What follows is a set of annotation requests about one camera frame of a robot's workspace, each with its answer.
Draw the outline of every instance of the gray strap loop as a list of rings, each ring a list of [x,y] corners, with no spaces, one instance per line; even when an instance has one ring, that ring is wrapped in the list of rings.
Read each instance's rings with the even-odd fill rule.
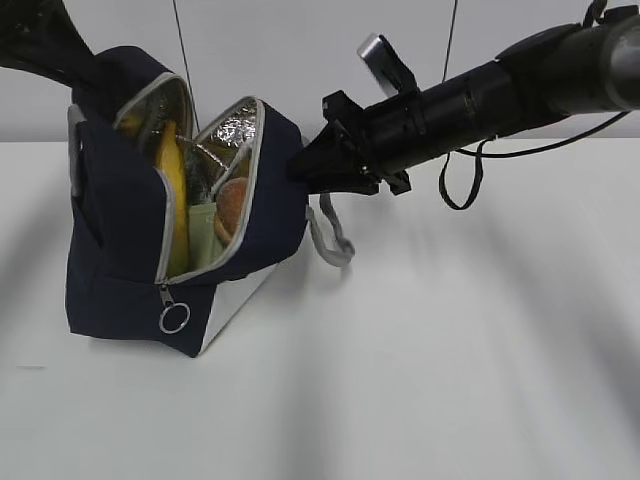
[[[344,236],[342,224],[338,219],[338,214],[333,208],[330,194],[323,193],[320,195],[320,210],[322,210],[322,213],[327,217],[329,223],[331,223],[334,240],[338,250],[331,250],[327,247],[322,231],[320,230],[320,225],[316,219],[315,212],[313,211],[313,208],[307,206],[307,220],[309,221],[313,244],[315,245],[318,254],[325,262],[337,268],[344,268],[351,263],[351,260],[356,254],[356,250],[353,243]]]
[[[87,119],[78,105],[71,105],[67,110],[69,124],[69,177],[71,178],[71,195],[79,197],[82,193],[80,185],[80,136],[78,125]]]

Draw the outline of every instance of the black strap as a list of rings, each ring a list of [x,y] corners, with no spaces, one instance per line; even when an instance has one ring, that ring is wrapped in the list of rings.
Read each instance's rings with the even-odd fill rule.
[[[467,210],[478,198],[478,193],[480,193],[480,186],[482,185],[482,179],[484,178],[484,168],[482,165],[482,151],[484,150],[484,146],[492,141],[493,139],[487,139],[478,145],[478,150],[476,151],[476,162],[475,162],[475,174],[473,177],[473,185],[471,186],[471,192],[469,193],[469,197],[464,205],[460,206],[455,203],[451,197],[449,196],[449,192],[447,191],[447,181],[446,174],[447,168],[449,168],[449,162],[451,161],[451,154],[447,155],[447,161],[442,167],[442,172],[440,173],[440,195],[444,202],[454,210],[462,211]]]
[[[583,28],[591,28],[595,22],[600,23],[600,17],[607,9],[608,3],[608,0],[593,0],[587,9],[584,22],[582,22]]]
[[[483,153],[482,157],[483,158],[518,158],[518,157],[526,157],[527,155],[535,155],[535,154],[538,154],[538,153],[549,152],[551,150],[557,150],[558,148],[563,148],[563,147],[566,147],[568,145],[572,145],[572,144],[574,144],[576,142],[579,142],[580,140],[583,140],[583,139],[585,139],[587,137],[591,137],[592,135],[595,135],[596,133],[599,133],[599,132],[603,131],[606,128],[609,128],[611,125],[613,125],[616,122],[619,122],[620,120],[625,118],[630,113],[631,112],[619,113],[616,116],[614,116],[614,117],[610,118],[609,120],[607,120],[606,122],[601,123],[597,127],[592,128],[591,130],[587,130],[586,132],[583,132],[583,133],[581,133],[579,135],[576,135],[575,137],[571,137],[569,139],[562,140],[561,142],[551,143],[549,145],[545,145],[543,147],[538,147],[538,148],[529,148],[527,150],[519,150],[517,152]],[[460,148],[460,149],[456,150],[456,152],[461,153],[462,155],[466,155],[467,157],[475,157],[476,156],[475,152],[470,152],[469,150],[465,150],[464,148]]]

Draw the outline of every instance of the metal bracket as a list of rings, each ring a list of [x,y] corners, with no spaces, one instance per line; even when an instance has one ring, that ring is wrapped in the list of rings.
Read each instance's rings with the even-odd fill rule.
[[[387,97],[419,90],[413,72],[402,63],[383,35],[369,35],[358,49],[358,55],[367,64]]]

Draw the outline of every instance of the banana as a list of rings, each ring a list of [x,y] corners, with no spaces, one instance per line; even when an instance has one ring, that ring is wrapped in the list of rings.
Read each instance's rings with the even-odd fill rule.
[[[176,142],[176,122],[167,122],[160,148],[156,153],[156,168],[165,173],[176,194],[176,221],[167,276],[176,277],[189,268],[189,212],[185,161]]]

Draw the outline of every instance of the black robotic arm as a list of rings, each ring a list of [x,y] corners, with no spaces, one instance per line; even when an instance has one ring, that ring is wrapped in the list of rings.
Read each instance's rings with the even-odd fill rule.
[[[411,189],[408,168],[472,154],[460,149],[478,141],[623,112],[608,126],[640,108],[640,15],[606,5],[596,0],[583,23],[545,30],[423,92],[389,42],[370,37],[359,53],[391,98],[363,109],[342,91],[326,97],[327,126],[290,162],[290,175],[312,193],[372,195],[386,181],[401,194]]]

